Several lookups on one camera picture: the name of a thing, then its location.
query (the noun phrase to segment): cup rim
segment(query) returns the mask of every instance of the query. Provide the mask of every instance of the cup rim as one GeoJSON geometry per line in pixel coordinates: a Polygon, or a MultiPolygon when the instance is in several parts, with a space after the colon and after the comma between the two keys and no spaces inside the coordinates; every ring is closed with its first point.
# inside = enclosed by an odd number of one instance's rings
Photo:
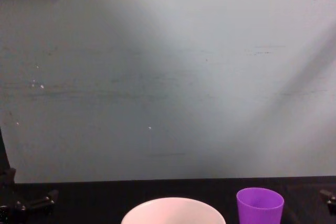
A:
{"type": "Polygon", "coordinates": [[[122,218],[121,220],[121,224],[124,224],[125,222],[125,218],[131,214],[131,212],[133,211],[136,211],[137,209],[141,208],[141,207],[144,207],[146,205],[149,205],[149,204],[152,204],[152,203],[155,203],[156,201],[160,201],[160,200],[165,200],[165,199],[177,199],[177,200],[184,200],[184,201],[192,201],[194,203],[197,203],[197,204],[200,204],[200,205],[203,205],[207,208],[210,208],[211,210],[215,211],[216,214],[218,214],[219,218],[221,219],[221,221],[223,222],[223,224],[226,224],[226,221],[223,217],[223,215],[214,207],[208,205],[207,203],[204,203],[202,201],[199,201],[199,200],[196,200],[196,199],[189,199],[189,198],[183,198],[183,197],[164,197],[164,198],[158,198],[158,199],[152,199],[152,200],[149,200],[149,201],[146,201],[144,203],[141,203],[137,206],[135,206],[134,208],[132,208],[130,211],[127,212],[127,214],[122,218]]]}
{"type": "Polygon", "coordinates": [[[267,188],[262,188],[262,187],[248,187],[248,188],[244,188],[242,190],[240,190],[239,192],[237,192],[237,200],[245,205],[245,206],[248,206],[250,208],[254,208],[254,209],[259,209],[259,210],[275,210],[275,209],[278,209],[278,208],[281,208],[283,207],[284,203],[285,203],[285,199],[283,198],[283,196],[280,194],[280,193],[277,193],[276,191],[273,191],[273,190],[270,190],[270,189],[267,189],[267,188]],[[254,207],[254,206],[251,206],[249,204],[246,204],[245,202],[242,202],[240,199],[239,199],[239,194],[241,194],[243,191],[246,191],[246,190],[251,190],[251,189],[258,189],[258,190],[265,190],[265,191],[270,191],[274,194],[276,194],[277,196],[279,196],[281,198],[281,204],[279,206],[276,206],[276,207],[267,207],[267,208],[264,208],[264,207],[254,207]]]}

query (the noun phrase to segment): black object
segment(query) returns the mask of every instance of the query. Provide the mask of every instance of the black object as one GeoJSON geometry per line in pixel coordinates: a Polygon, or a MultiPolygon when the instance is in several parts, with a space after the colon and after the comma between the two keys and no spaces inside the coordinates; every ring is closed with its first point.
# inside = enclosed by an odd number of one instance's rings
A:
{"type": "Polygon", "coordinates": [[[39,199],[27,201],[14,190],[15,172],[11,168],[0,175],[0,223],[26,223],[33,215],[51,215],[58,191],[52,190],[39,199]]]}
{"type": "Polygon", "coordinates": [[[0,129],[0,170],[7,170],[10,168],[5,144],[2,139],[1,129],[0,129]]]}
{"type": "Polygon", "coordinates": [[[327,190],[320,190],[320,195],[323,202],[327,204],[330,215],[336,216],[336,196],[327,190]]]}

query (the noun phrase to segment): scuff mark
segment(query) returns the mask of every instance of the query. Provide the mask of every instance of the scuff mark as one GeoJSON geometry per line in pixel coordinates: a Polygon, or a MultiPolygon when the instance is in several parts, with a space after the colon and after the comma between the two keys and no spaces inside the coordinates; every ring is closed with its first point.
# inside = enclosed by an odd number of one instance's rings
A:
{"type": "Polygon", "coordinates": [[[255,52],[255,55],[271,54],[271,52],[255,52]]]}
{"type": "Polygon", "coordinates": [[[264,46],[255,46],[255,48],[285,48],[283,45],[264,45],[264,46]]]}
{"type": "Polygon", "coordinates": [[[156,158],[156,157],[173,157],[173,156],[184,156],[186,155],[186,153],[166,153],[166,154],[149,154],[147,155],[148,157],[153,157],[153,158],[156,158]]]}
{"type": "Polygon", "coordinates": [[[311,95],[317,95],[328,92],[327,89],[321,89],[321,90],[308,90],[308,91],[293,91],[293,92],[285,92],[285,93],[279,93],[278,95],[288,96],[288,97],[302,97],[302,96],[311,96],[311,95]]]}

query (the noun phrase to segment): table surface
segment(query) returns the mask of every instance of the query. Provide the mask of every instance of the table surface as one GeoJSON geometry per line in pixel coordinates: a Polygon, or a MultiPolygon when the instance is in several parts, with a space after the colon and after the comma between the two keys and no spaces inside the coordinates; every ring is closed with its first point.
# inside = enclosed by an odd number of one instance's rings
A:
{"type": "Polygon", "coordinates": [[[282,224],[336,223],[319,197],[319,190],[336,193],[336,177],[182,179],[60,184],[18,184],[26,199],[59,190],[55,212],[35,224],[115,223],[136,205],[161,197],[186,197],[215,207],[227,224],[238,222],[236,193],[245,187],[265,187],[285,199],[282,224]]]}

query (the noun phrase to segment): white bowl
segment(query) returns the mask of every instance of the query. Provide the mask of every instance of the white bowl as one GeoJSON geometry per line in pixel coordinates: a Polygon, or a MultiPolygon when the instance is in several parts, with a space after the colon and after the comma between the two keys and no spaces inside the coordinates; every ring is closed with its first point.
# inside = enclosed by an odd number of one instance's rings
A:
{"type": "Polygon", "coordinates": [[[155,199],[129,211],[121,224],[226,224],[206,203],[186,198],[155,199]]]}

